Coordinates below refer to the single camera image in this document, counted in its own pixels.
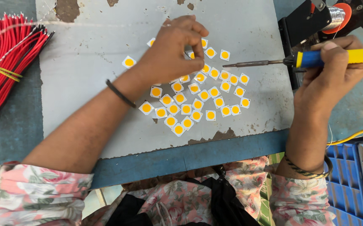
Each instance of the pink floral sleeve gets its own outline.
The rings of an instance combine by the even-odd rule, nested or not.
[[[272,176],[269,200],[276,226],[330,226],[336,216],[327,210],[327,182],[321,179],[291,179]]]
[[[17,161],[4,163],[0,166],[0,225],[79,225],[92,177]]]

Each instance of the soldering iron tip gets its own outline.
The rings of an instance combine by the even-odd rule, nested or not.
[[[232,67],[236,67],[236,64],[226,64],[226,65],[223,65],[222,67],[224,67],[224,68],[232,68]]]

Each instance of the black bangle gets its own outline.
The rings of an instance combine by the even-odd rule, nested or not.
[[[116,95],[118,95],[124,102],[126,102],[128,105],[130,105],[133,108],[137,108],[137,106],[131,102],[127,97],[125,97],[119,90],[114,87],[114,85],[107,79],[106,84],[108,85],[109,89],[111,89]]]
[[[328,166],[328,172],[322,173],[322,174],[311,173],[311,172],[307,172],[307,171],[304,171],[304,170],[300,169],[299,167],[297,167],[295,164],[293,164],[288,159],[288,157],[286,156],[286,152],[285,152],[285,161],[292,168],[292,170],[294,170],[295,172],[297,172],[297,173],[299,173],[299,174],[301,174],[303,176],[310,177],[310,178],[319,179],[319,178],[328,177],[332,173],[332,169],[333,169],[332,162],[331,162],[330,158],[327,155],[325,155],[324,161],[325,161],[325,163]]]

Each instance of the solder wire spool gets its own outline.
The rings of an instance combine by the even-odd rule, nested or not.
[[[349,22],[352,16],[352,9],[346,3],[337,3],[328,6],[331,15],[331,23],[322,29],[325,34],[333,34],[341,30]]]

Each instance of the right hand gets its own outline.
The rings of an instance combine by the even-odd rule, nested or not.
[[[321,114],[329,117],[334,106],[362,78],[363,63],[348,64],[346,50],[363,49],[354,35],[329,40],[311,47],[321,49],[324,68],[309,68],[295,94],[295,114]]]
[[[204,51],[201,37],[208,30],[196,17],[182,16],[173,20],[166,19],[151,48],[132,68],[143,72],[141,78],[152,85],[168,83],[184,75],[199,71],[204,67]],[[184,46],[190,45],[195,59],[185,59]]]

